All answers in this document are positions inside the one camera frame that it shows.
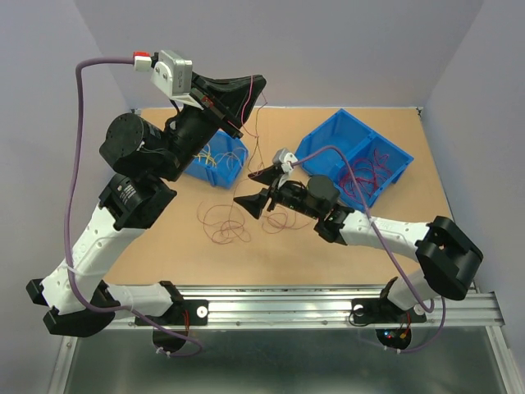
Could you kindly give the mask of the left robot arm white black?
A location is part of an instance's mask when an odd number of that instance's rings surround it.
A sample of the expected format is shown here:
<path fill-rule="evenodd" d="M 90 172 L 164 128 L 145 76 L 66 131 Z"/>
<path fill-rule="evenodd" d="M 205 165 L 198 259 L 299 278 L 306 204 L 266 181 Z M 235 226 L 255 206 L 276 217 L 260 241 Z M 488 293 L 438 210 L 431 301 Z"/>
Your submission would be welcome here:
<path fill-rule="evenodd" d="M 76 241 L 66 239 L 66 257 L 48 276 L 30 281 L 33 303 L 47 308 L 43 322 L 53 335 L 90 337 L 112 321 L 132 317 L 173 333 L 196 318 L 196 306 L 175 285 L 114 285 L 105 276 L 127 249 L 176 197 L 177 181 L 218 131 L 232 138 L 266 86 L 261 75 L 234 79 L 191 78 L 195 105 L 186 105 L 157 127 L 140 115 L 117 116 L 100 154 L 114 175 Z"/>

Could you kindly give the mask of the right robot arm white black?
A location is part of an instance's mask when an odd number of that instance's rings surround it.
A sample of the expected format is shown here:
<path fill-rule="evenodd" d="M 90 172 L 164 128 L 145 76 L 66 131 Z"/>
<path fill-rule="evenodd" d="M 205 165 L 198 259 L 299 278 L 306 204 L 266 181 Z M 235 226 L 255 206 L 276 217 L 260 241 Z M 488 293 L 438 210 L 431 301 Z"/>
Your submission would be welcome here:
<path fill-rule="evenodd" d="M 383 249 L 390 257 L 401 255 L 418 262 L 417 271 L 399 273 L 383 289 L 376 309 L 387 320 L 396 320 L 419 302 L 437 296 L 463 300 L 483 260 L 481 250 L 450 218 L 399 222 L 368 217 L 341 205 L 339 190 L 323 175 L 302 184 L 287 179 L 280 168 L 269 167 L 249 179 L 263 188 L 234 201 L 254 218 L 280 205 L 315 219 L 315 232 L 329 243 Z"/>

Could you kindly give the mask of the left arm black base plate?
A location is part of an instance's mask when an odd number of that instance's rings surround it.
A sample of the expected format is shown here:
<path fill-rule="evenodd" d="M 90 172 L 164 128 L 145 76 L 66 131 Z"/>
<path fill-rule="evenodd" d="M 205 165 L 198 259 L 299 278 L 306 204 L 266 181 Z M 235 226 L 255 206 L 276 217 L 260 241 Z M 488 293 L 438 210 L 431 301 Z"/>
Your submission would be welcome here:
<path fill-rule="evenodd" d="M 208 306 L 208 300 L 205 299 L 177 300 L 164 314 L 147 315 L 147 317 L 162 326 L 206 326 L 208 324 Z"/>

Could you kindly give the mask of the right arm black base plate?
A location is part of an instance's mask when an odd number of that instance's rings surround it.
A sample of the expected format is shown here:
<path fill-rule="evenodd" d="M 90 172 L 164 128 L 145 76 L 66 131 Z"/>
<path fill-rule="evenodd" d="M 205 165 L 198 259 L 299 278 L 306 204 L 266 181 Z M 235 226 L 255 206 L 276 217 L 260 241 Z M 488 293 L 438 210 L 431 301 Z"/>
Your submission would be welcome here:
<path fill-rule="evenodd" d="M 357 298 L 351 301 L 348 320 L 354 326 L 365 327 L 370 324 L 425 323 L 427 317 L 413 309 L 402 310 L 388 300 Z"/>

